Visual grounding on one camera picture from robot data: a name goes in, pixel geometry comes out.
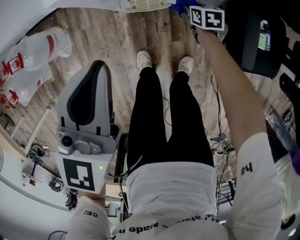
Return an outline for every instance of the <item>gray device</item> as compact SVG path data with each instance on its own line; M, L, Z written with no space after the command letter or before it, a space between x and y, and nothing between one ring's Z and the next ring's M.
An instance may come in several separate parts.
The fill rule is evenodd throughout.
M100 193L121 136L113 123L111 74L100 60L77 72L57 100L58 170L72 189Z

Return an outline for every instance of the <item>purple object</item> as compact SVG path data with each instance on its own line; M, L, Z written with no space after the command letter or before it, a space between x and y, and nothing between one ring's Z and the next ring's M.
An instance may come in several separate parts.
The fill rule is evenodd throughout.
M292 166L294 167L296 173L300 175L300 149L294 148L290 151Z

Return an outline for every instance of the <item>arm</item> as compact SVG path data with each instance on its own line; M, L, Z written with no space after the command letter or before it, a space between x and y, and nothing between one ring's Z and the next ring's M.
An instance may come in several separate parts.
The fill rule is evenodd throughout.
M100 194L80 192L66 240L107 240L111 236L105 211L105 186Z
M249 79L210 31L197 28L198 41L208 57L224 105L236 152L256 133L266 132L263 108Z
M237 152L237 185L225 227L230 239L273 240L281 224L282 191L266 134L263 108L251 82L219 39L198 29L220 90Z

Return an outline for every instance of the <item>white t-shirt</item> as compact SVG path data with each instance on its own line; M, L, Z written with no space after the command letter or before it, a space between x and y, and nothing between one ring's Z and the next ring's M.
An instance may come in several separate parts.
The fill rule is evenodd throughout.
M284 212L282 219L294 214L300 203L300 177L293 168L289 154L275 163L283 190Z
M116 236L110 235L104 208L81 197L67 240L273 240L281 224L283 195L267 134L250 137L237 158L236 194L225 226L215 217L213 167L154 163L128 177L133 215L120 225Z

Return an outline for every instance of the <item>hand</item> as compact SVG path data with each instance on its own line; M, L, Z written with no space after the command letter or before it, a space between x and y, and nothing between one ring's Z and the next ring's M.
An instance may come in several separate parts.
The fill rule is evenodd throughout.
M216 35L210 30L204 30L196 27L197 41L202 43L204 38L216 38Z
M78 196L79 197L86 196L94 200L95 202L99 203L101 206L105 208L106 184L104 184L99 194L78 191Z

